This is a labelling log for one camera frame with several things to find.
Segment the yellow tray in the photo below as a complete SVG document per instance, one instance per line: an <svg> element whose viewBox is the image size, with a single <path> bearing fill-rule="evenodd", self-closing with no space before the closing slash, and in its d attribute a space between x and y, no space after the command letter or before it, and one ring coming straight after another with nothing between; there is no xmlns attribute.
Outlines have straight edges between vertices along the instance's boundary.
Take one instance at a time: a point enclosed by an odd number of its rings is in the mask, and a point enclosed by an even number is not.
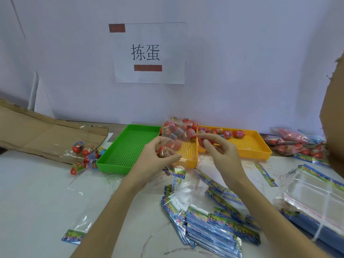
<svg viewBox="0 0 344 258"><path fill-rule="evenodd" d="M176 151L177 154L181 154L182 158L186 161L178 161L176 164L181 165L184 168L195 168L198 162L198 144L196 139L193 139L192 142L182 141L182 147Z"/></svg>
<svg viewBox="0 0 344 258"><path fill-rule="evenodd" d="M243 138L235 138L231 137L227 139L231 143L235 144L238 149L239 156L244 158L252 158L252 159L262 159L268 160L272 154L272 151L268 147L268 145L264 142L261 138L259 133L255 130L246 130L246 129L230 129L230 128L221 128L218 126L204 126L207 129L223 129L227 131L235 130L242 130L245 132L245 137ZM202 147L198 147L198 152L204 153L206 150Z"/></svg>

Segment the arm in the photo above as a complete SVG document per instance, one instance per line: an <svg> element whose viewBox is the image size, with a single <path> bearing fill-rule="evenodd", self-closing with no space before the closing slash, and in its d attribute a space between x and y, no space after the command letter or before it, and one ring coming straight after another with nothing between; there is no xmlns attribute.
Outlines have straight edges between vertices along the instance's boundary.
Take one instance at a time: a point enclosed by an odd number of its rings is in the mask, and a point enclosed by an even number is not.
<svg viewBox="0 0 344 258"><path fill-rule="evenodd" d="M111 197L90 231L75 249L71 258L111 257L135 195L165 166L178 161L181 157L181 155L173 155L163 159L158 158L155 147L164 142L163 140L162 137L156 137L144 146L135 165Z"/></svg>
<svg viewBox="0 0 344 258"><path fill-rule="evenodd" d="M216 134L198 134L226 185L243 201L264 234L283 257L329 258L285 219L246 176L236 146ZM218 150L207 140L221 145Z"/></svg>

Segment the green tray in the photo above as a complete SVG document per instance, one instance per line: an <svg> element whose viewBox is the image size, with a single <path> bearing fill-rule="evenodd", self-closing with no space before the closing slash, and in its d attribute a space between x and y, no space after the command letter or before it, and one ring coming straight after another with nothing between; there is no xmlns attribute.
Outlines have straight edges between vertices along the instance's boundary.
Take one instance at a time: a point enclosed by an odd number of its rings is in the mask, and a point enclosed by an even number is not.
<svg viewBox="0 0 344 258"><path fill-rule="evenodd" d="M100 171L128 174L145 144L159 135L159 126L128 125L97 161Z"/></svg>

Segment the left hand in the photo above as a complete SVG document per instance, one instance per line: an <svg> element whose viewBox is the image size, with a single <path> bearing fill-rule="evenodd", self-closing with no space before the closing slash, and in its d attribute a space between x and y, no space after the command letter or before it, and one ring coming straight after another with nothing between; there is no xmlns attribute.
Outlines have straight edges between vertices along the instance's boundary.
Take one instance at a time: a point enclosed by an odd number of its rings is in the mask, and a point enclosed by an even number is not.
<svg viewBox="0 0 344 258"><path fill-rule="evenodd" d="M159 158L157 156L155 152L157 145L165 143L166 140L168 138L156 137L144 145L139 158L127 175L126 180L133 182L134 186L139 190L143 189L146 183L159 174L162 169L177 162L182 157L180 154L174 154L173 150L169 150L171 153L169 157Z"/></svg>

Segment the hand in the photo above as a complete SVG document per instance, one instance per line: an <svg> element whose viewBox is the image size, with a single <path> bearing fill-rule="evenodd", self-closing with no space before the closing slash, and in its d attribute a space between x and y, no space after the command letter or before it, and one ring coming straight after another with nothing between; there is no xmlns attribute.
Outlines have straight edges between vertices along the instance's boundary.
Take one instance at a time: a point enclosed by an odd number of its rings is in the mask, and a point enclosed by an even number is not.
<svg viewBox="0 0 344 258"><path fill-rule="evenodd" d="M159 174L163 168L177 162L182 157L180 154L175 154L172 149L168 149L171 154L169 157L159 158L157 156L155 149L159 148L158 145L165 143L167 140L169 138L156 137L144 145L139 158L127 175L126 180L130 179L139 190L143 189L145 184Z"/></svg>
<svg viewBox="0 0 344 258"><path fill-rule="evenodd" d="M238 150L233 143L230 143L217 134L198 134L197 137L204 138L203 144L209 154L213 157L215 167L220 172L226 185L233 191L239 182L248 180L243 170ZM220 146L213 146L209 141L212 140Z"/></svg>

